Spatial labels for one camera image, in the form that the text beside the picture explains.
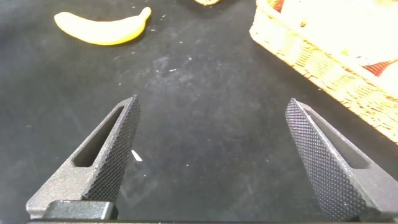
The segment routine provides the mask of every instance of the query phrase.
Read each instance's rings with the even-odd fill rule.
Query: wicker basket
[[[370,72],[377,68],[365,69],[322,50],[299,27],[284,21],[282,4],[283,0],[257,0],[253,40],[398,144],[398,98],[383,90]]]

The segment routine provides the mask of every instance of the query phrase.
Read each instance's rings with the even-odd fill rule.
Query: scratch on surface
[[[113,60],[117,60],[119,57],[122,57],[122,56],[123,56],[123,55],[119,55],[119,56],[113,58]]]

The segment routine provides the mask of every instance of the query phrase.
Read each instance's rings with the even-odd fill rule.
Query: black table surface
[[[103,47],[53,16],[152,17],[132,42]],[[26,201],[121,100],[141,121],[117,202],[120,218],[322,221],[284,118],[314,108],[394,178],[396,145],[249,36],[255,2],[0,0],[0,222]]]

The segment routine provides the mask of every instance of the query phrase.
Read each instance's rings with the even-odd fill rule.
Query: banana
[[[138,37],[145,29],[151,9],[145,7],[138,16],[119,21],[97,22],[84,19],[69,12],[54,16],[58,27],[82,41],[98,45],[116,45]]]

